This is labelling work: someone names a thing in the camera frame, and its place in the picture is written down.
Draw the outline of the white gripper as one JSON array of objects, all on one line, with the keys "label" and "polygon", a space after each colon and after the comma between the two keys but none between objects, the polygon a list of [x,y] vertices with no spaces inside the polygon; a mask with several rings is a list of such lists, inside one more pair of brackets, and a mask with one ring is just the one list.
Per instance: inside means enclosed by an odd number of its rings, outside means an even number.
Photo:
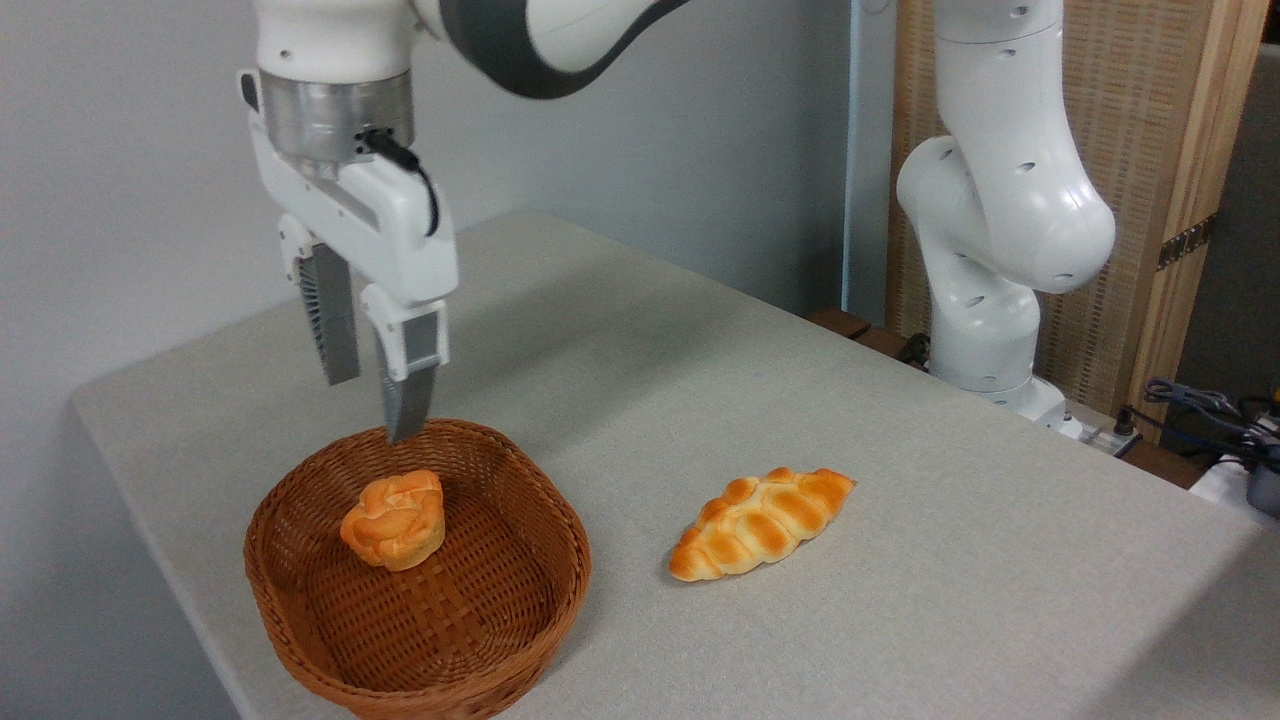
[{"label": "white gripper", "polygon": [[360,375],[349,264],[374,282],[360,299],[378,338],[387,438],[417,434],[451,359],[443,299],[460,270],[443,193],[411,149],[410,73],[326,85],[243,70],[239,92],[259,174],[288,213],[276,227],[285,278],[326,383]]}]

